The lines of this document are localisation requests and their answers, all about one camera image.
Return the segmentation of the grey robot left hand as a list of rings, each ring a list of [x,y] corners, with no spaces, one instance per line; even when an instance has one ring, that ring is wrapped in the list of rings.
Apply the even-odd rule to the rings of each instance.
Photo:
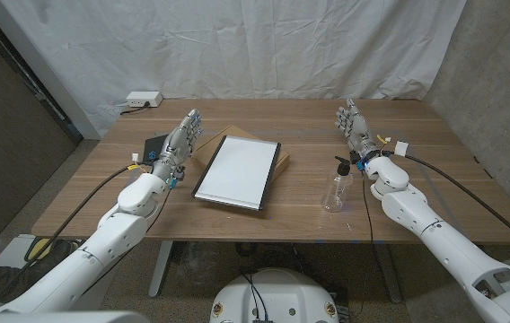
[[[201,133],[201,115],[197,109],[193,109],[167,135],[159,158],[153,164],[152,174],[167,180],[193,153]]]

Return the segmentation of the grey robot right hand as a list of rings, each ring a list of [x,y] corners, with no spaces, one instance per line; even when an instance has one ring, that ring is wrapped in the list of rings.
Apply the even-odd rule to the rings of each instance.
[[[343,132],[348,146],[358,153],[361,162],[369,162],[380,154],[365,118],[352,99],[347,99],[346,107],[339,107],[336,116],[336,128]]]

